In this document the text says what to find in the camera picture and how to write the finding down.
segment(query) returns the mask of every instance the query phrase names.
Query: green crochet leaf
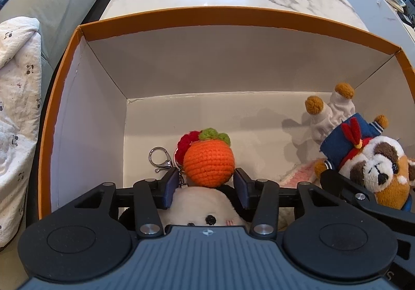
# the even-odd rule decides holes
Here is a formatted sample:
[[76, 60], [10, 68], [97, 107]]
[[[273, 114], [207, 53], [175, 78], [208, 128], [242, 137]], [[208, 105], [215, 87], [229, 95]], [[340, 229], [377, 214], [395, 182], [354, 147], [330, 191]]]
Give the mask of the green crochet leaf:
[[207, 139], [218, 139], [222, 140], [231, 146], [231, 140], [226, 133], [218, 133], [214, 128], [209, 127], [208, 129], [204, 129], [199, 133], [199, 140], [207, 140]]

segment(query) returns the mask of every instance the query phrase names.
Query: striped cuff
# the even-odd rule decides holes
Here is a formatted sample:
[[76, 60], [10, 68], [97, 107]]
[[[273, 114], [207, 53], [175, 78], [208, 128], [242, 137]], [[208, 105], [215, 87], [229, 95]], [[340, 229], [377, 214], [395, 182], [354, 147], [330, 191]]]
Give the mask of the striped cuff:
[[372, 122], [370, 123], [377, 132], [382, 133], [384, 128], [380, 126], [380, 124], [378, 122]]
[[328, 160], [324, 160], [324, 164], [326, 165], [328, 170], [332, 170], [333, 169], [333, 165], [331, 164], [330, 161]]

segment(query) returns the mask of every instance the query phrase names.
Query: gray countertop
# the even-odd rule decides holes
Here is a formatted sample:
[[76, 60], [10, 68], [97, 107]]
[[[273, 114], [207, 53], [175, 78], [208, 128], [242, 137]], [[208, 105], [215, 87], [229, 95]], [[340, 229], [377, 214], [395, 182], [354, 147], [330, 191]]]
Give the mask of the gray countertop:
[[348, 0], [368, 30], [404, 50], [415, 66], [415, 43], [396, 12], [385, 0]]

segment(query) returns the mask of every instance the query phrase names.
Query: orange yarn ball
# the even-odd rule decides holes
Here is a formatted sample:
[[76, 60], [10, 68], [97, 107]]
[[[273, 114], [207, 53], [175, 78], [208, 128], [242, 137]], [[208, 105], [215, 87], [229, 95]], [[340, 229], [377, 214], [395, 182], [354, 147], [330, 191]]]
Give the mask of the orange yarn ball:
[[183, 169], [197, 185], [219, 187], [231, 178], [235, 170], [235, 158], [224, 141], [203, 140], [192, 143], [187, 150]]

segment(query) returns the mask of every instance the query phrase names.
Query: white plush toy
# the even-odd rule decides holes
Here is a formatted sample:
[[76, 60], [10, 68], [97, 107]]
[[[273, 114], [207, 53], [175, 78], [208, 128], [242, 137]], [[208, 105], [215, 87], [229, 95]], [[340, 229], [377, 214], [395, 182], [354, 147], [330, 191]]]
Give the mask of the white plush toy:
[[159, 209], [163, 227], [246, 226], [225, 194], [206, 187], [177, 188], [169, 209]]

